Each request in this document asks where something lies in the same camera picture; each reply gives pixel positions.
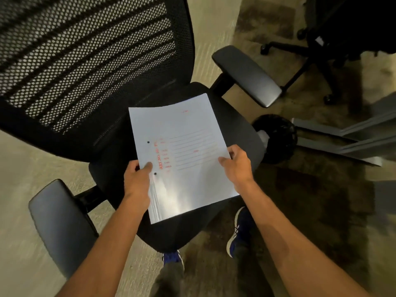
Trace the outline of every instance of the shoe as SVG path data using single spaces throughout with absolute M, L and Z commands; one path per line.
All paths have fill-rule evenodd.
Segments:
M 183 259 L 181 258 L 180 251 L 177 250 L 176 252 L 172 253 L 163 253 L 162 254 L 162 260 L 164 262 L 164 266 L 167 263 L 179 263 L 183 265 L 183 270 L 184 270 L 184 262 Z
M 227 253 L 234 257 L 235 245 L 238 243 L 250 246 L 250 230 L 255 222 L 247 207 L 241 207 L 235 215 L 235 231 L 227 243 Z

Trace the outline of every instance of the pant leg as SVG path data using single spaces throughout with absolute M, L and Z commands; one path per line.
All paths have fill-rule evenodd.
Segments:
M 180 297 L 183 274 L 181 262 L 165 264 L 151 287 L 150 297 Z
M 238 265 L 239 297 L 274 297 L 256 256 L 243 242 L 235 245 L 234 259 Z

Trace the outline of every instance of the person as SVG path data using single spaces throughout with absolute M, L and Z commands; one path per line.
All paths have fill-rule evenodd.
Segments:
M 253 179 L 250 160 L 237 145 L 228 148 L 231 159 L 219 158 L 228 179 L 246 207 L 235 216 L 235 231 L 226 246 L 236 260 L 239 296 L 274 296 L 264 273 L 250 252 L 250 229 L 257 225 L 291 297 L 370 296 L 327 258 L 275 206 Z M 143 214 L 149 207 L 152 164 L 136 171 L 131 161 L 124 174 L 125 197 L 77 271 L 57 297 L 113 297 Z M 163 254 L 164 267 L 150 297 L 180 296 L 184 264 L 178 251 Z

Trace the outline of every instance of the forearm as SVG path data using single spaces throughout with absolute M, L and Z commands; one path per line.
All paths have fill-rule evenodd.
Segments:
M 144 210 L 125 198 L 57 297 L 113 297 Z
M 299 232 L 256 183 L 240 190 L 290 296 L 369 296 Z

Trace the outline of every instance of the black trash bag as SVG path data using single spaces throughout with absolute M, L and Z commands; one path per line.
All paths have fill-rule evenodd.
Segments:
M 278 164 L 290 159 L 297 145 L 297 131 L 293 123 L 276 114 L 265 114 L 253 122 L 253 128 L 264 130 L 269 136 L 262 162 Z

